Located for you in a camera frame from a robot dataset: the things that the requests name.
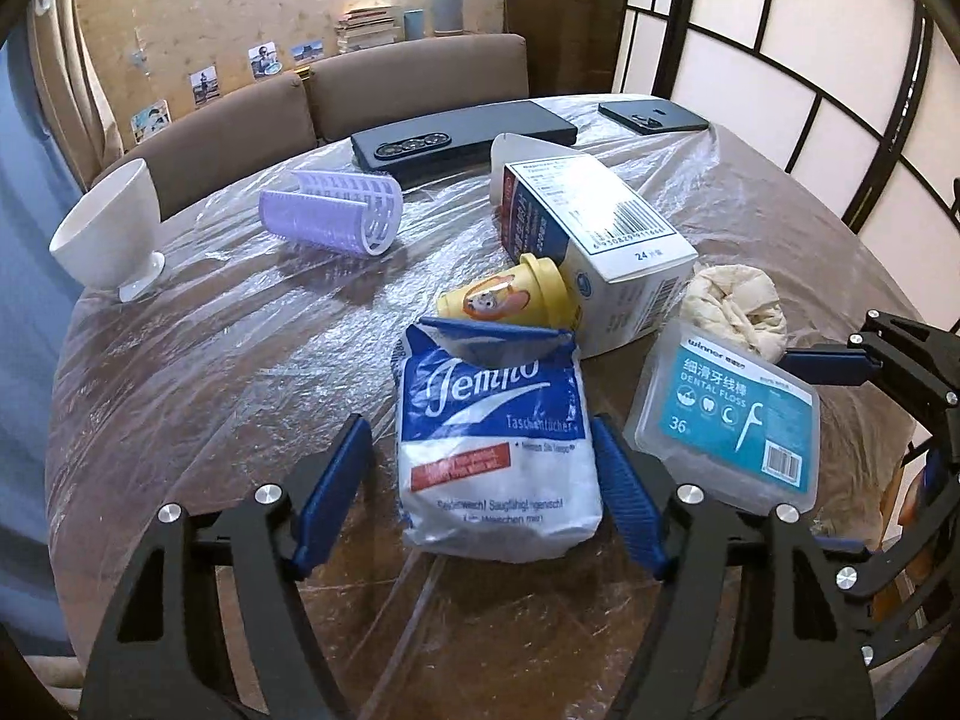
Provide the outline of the large grey cylinder speaker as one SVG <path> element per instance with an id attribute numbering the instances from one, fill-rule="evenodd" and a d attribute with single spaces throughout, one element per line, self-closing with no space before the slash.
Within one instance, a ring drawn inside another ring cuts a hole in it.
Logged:
<path id="1" fill-rule="evenodd" d="M 431 0 L 431 22 L 436 36 L 464 32 L 464 0 Z"/>

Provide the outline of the blue white tissue pack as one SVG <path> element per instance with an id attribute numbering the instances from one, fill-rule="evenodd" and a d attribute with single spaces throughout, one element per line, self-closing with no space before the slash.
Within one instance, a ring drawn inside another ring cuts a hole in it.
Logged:
<path id="1" fill-rule="evenodd" d="M 529 564 L 602 520 L 573 332 L 423 317 L 395 353 L 397 494 L 425 553 Z"/>

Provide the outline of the blue curtain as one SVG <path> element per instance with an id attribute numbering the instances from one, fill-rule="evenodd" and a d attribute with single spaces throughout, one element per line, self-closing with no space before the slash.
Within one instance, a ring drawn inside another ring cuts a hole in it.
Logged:
<path id="1" fill-rule="evenodd" d="M 2 624 L 26 655 L 68 655 L 46 514 L 53 374 L 80 286 L 47 246 L 82 189 L 44 119 L 25 25 L 2 46 Z"/>

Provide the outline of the white footed bowl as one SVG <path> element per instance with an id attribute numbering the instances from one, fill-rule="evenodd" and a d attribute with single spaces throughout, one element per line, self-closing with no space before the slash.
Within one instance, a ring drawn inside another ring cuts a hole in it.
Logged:
<path id="1" fill-rule="evenodd" d="M 93 185 L 59 224 L 49 254 L 88 289 L 139 299 L 160 279 L 160 200 L 142 158 L 128 161 Z"/>

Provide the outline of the yellow cartoon paper cup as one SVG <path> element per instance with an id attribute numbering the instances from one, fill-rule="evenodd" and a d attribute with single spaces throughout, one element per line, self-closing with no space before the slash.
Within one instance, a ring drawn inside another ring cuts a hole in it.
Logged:
<path id="1" fill-rule="evenodd" d="M 436 312 L 444 319 L 501 322 L 523 327 L 576 330 L 583 311 L 558 265 L 523 254 L 508 270 L 441 294 Z"/>

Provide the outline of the black smartphone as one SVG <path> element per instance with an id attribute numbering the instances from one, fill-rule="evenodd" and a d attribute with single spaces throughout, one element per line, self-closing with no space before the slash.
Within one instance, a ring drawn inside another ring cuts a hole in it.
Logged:
<path id="1" fill-rule="evenodd" d="M 703 117 L 661 98 L 601 103 L 599 112 L 640 135 L 701 132 L 709 127 Z"/>

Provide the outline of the stack of books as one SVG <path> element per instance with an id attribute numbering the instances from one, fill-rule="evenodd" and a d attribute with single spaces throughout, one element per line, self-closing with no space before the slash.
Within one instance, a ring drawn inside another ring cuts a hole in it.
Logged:
<path id="1" fill-rule="evenodd" d="M 390 46 L 398 41 L 398 9 L 395 7 L 353 8 L 345 11 L 335 25 L 338 54 Z"/>

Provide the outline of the dental floss plastic box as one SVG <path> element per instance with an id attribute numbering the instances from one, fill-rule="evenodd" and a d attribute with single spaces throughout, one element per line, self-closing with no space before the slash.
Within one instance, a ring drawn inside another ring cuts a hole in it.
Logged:
<path id="1" fill-rule="evenodd" d="M 750 514 L 779 504 L 807 514 L 817 502 L 817 390 L 683 320 L 654 341 L 623 432 L 675 483 Z"/>

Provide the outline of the dark wooden cabinet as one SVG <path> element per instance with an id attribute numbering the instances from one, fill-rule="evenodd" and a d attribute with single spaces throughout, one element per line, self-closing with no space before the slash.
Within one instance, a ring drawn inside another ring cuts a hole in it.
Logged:
<path id="1" fill-rule="evenodd" d="M 607 93 L 626 0 L 505 0 L 505 30 L 526 39 L 534 96 Z"/>

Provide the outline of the black rectangular case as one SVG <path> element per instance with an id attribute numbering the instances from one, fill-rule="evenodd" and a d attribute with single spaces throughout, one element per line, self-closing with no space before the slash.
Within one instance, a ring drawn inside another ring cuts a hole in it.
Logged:
<path id="1" fill-rule="evenodd" d="M 350 137 L 359 167 L 387 172 L 398 182 L 480 164 L 494 138 L 514 133 L 573 146 L 578 127 L 530 99 L 479 104 L 378 125 Z"/>

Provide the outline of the purple plastic hair roller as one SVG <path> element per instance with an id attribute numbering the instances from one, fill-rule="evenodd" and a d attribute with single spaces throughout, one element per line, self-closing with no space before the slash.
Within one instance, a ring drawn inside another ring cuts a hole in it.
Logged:
<path id="1" fill-rule="evenodd" d="M 260 192 L 259 216 L 268 232 L 352 257 L 391 249 L 404 211 L 404 193 L 391 176 L 314 169 L 293 176 L 295 190 Z"/>

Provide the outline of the white blue carton box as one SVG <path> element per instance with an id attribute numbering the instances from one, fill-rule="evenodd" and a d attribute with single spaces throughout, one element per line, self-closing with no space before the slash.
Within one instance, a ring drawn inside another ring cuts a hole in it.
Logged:
<path id="1" fill-rule="evenodd" d="M 587 153 L 516 133 L 491 145 L 491 199 L 511 257 L 547 257 L 576 305 L 581 355 L 658 330 L 698 252 L 612 169 Z"/>

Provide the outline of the beige paper wad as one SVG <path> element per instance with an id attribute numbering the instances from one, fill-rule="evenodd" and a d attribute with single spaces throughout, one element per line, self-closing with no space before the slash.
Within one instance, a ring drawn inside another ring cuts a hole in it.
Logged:
<path id="1" fill-rule="evenodd" d="M 700 268 L 686 285 L 679 317 L 768 362 L 778 362 L 788 346 L 788 322 L 775 283 L 754 266 Z"/>

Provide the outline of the shoji screen divider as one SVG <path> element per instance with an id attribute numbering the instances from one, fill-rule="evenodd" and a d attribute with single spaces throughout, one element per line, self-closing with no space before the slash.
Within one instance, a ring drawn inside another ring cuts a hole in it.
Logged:
<path id="1" fill-rule="evenodd" d="M 923 0 L 626 0 L 613 87 L 737 133 L 958 325 L 958 60 Z"/>

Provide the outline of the small blue-grey cylinder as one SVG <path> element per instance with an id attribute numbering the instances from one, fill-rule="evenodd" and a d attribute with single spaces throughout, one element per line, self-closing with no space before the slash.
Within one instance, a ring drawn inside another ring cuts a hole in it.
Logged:
<path id="1" fill-rule="evenodd" d="M 425 37 L 425 12 L 421 8 L 410 8 L 404 11 L 405 41 L 418 41 Z"/>

